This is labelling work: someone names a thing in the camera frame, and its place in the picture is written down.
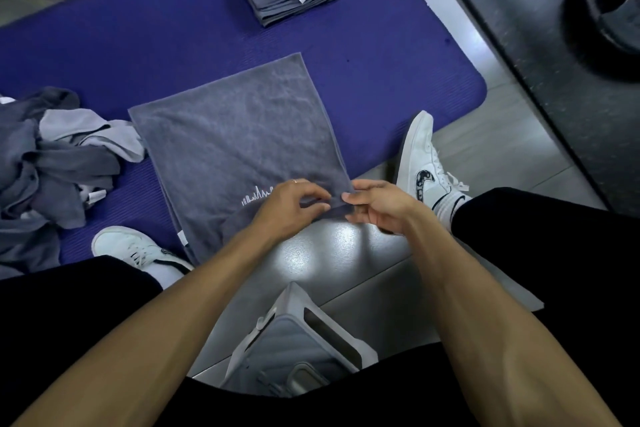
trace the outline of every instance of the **shoe logo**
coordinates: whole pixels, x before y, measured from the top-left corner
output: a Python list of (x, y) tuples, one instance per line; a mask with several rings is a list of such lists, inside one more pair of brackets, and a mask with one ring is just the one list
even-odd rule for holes
[(415, 197), (418, 201), (422, 201), (424, 192), (424, 183), (427, 181), (436, 182), (436, 178), (430, 172), (422, 170), (415, 177)]
[(249, 196), (247, 194), (245, 197), (243, 197), (242, 205), (245, 206), (246, 204), (251, 203), (251, 201), (255, 201), (256, 199), (262, 199), (263, 197), (267, 197), (271, 194), (272, 191), (273, 191), (273, 186), (271, 186), (268, 191), (263, 191), (262, 189), (259, 189), (257, 186), (255, 186), (255, 191), (253, 191), (253, 196)]

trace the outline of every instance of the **forearm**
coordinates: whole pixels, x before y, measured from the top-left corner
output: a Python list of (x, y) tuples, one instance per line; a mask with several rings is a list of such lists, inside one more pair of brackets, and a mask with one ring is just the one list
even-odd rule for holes
[(426, 210), (406, 237), (462, 390), (485, 425), (619, 425), (555, 338)]
[(152, 425), (231, 297), (271, 247), (251, 239), (250, 231), (105, 336), (15, 425)]

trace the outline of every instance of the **hand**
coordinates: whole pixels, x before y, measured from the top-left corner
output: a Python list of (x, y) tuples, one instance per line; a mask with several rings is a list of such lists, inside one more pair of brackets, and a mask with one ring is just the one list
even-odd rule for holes
[(330, 199), (329, 192), (306, 179), (290, 180), (278, 184), (266, 201), (260, 206), (251, 224), (261, 237), (267, 238), (272, 246), (291, 238), (308, 227), (322, 213), (329, 211), (328, 203), (315, 203), (307, 208), (300, 207), (300, 199), (305, 196)]
[(427, 206), (387, 181), (356, 179), (353, 187), (359, 192), (342, 193), (342, 200), (355, 204), (355, 212), (346, 216), (350, 223), (371, 223), (389, 232), (404, 234), (406, 218)]

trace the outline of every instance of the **white sock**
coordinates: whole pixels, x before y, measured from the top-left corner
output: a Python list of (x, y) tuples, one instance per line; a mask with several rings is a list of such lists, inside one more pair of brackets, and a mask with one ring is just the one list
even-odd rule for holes
[(471, 196), (466, 195), (459, 190), (452, 190), (447, 196), (443, 197), (438, 204), (436, 204), (433, 212), (436, 213), (440, 224), (445, 227), (449, 233), (451, 233), (451, 222), (453, 221), (453, 215), (458, 211), (458, 208), (462, 204), (471, 200)]
[(142, 271), (155, 278), (163, 289), (167, 289), (184, 277), (180, 270), (171, 265), (153, 263), (143, 268)]

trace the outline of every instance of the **right hand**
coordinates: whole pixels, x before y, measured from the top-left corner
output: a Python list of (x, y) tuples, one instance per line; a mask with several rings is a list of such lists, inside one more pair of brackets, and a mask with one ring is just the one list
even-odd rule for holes
[(387, 181), (356, 179), (358, 192), (342, 193), (342, 200), (355, 205), (355, 212), (346, 216), (350, 223), (371, 223), (389, 232), (404, 234), (406, 219), (416, 212), (428, 210), (417, 199)]

